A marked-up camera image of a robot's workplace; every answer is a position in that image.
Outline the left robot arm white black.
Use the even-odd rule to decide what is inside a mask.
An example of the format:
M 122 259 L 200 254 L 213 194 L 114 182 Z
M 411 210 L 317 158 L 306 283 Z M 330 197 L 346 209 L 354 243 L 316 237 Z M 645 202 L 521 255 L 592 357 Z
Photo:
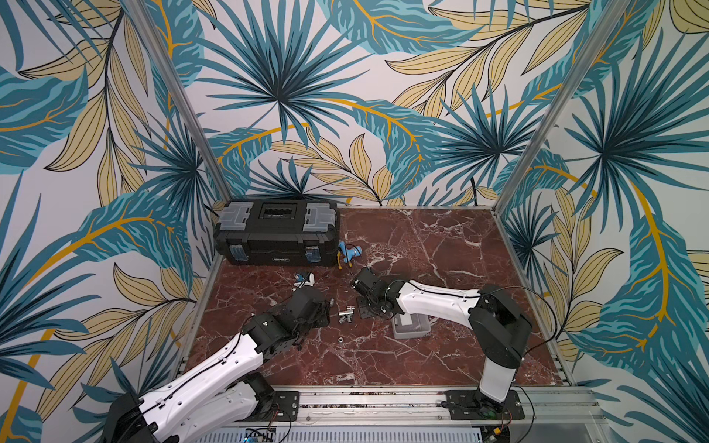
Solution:
M 265 413 L 273 388 L 258 373 L 271 358 L 330 323 L 330 304 L 312 286 L 250 317 L 215 354 L 142 396 L 129 392 L 110 406 L 101 442 L 193 442 L 229 422 Z

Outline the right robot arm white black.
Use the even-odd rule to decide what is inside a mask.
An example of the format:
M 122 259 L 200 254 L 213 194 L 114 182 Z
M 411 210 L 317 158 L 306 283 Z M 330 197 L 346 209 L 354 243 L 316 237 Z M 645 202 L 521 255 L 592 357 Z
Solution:
M 507 400 L 533 325 L 505 288 L 488 284 L 456 290 L 414 280 L 385 282 L 369 268 L 351 285 L 378 315 L 426 315 L 472 330 L 486 358 L 477 391 L 488 402 Z

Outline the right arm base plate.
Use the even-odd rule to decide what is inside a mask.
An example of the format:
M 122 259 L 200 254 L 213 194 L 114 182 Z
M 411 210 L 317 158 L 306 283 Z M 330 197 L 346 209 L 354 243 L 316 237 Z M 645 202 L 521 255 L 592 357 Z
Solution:
M 516 391 L 495 402 L 479 391 L 445 391 L 441 406 L 449 411 L 453 421 L 491 420 L 504 422 L 525 419 L 524 409 Z

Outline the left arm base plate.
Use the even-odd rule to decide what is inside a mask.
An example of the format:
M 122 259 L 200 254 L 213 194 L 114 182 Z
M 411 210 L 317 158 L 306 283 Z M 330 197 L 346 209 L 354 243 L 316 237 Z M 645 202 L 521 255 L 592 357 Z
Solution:
M 260 401 L 255 411 L 244 422 L 292 422 L 298 418 L 299 391 L 275 391 Z

